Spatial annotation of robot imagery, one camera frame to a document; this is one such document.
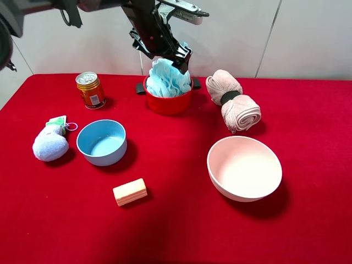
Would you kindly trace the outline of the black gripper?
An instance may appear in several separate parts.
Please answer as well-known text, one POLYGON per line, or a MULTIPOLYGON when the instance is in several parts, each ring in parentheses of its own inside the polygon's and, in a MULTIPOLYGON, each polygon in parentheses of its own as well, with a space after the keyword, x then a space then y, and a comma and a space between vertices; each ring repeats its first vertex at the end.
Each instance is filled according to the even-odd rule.
POLYGON ((182 47, 173 37, 171 28, 156 13, 155 1, 127 1, 122 10, 131 22, 130 36, 135 39, 133 47, 149 59, 163 57, 173 61, 172 66, 185 74, 188 71, 192 49, 182 47))

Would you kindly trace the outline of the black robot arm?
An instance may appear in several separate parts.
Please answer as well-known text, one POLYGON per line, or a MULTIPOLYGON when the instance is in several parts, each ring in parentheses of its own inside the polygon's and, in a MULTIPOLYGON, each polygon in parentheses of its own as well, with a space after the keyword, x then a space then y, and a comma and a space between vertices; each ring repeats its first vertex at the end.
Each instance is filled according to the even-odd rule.
POLYGON ((121 7, 131 22, 129 34, 136 50, 149 59, 169 59, 182 74, 188 71, 192 50, 173 37, 168 20, 162 18, 154 1, 1 1, 1 68, 16 70, 11 61, 12 37, 22 37, 25 15, 58 9, 66 25, 80 28, 79 10, 95 12, 113 7, 121 7))

